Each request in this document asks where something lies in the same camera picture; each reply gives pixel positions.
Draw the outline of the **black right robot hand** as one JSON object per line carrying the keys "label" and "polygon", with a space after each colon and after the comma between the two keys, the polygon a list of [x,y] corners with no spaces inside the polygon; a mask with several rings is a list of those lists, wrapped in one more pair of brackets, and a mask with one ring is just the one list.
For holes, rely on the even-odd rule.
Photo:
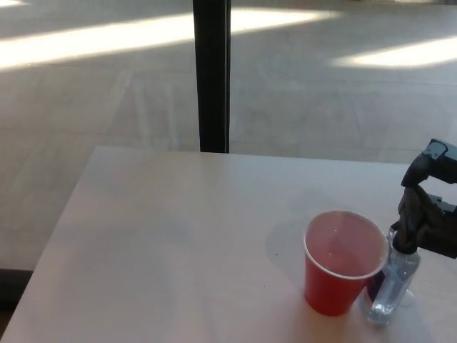
{"label": "black right robot hand", "polygon": [[432,139],[411,162],[401,181],[404,193],[398,205],[399,220],[393,247],[402,254],[418,248],[452,259],[456,258],[456,205],[428,194],[420,183],[432,177],[447,184],[456,183],[456,147]]}

